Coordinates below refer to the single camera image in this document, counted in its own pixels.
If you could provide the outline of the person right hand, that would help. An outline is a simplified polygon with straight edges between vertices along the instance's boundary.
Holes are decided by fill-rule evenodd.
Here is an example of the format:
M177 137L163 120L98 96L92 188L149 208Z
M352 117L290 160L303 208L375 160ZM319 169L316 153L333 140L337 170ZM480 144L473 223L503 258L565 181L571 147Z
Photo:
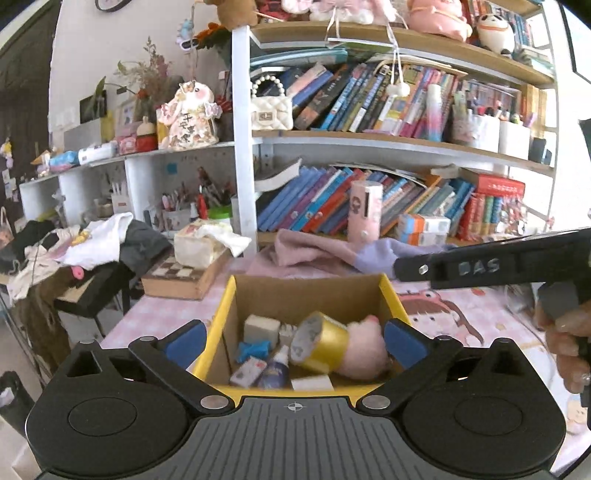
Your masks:
M590 385L590 364L579 355L578 338L590 337L590 302L556 320L548 317L538 302L535 320L545 331L547 347L556 356L557 371L565 388L574 394L582 393Z

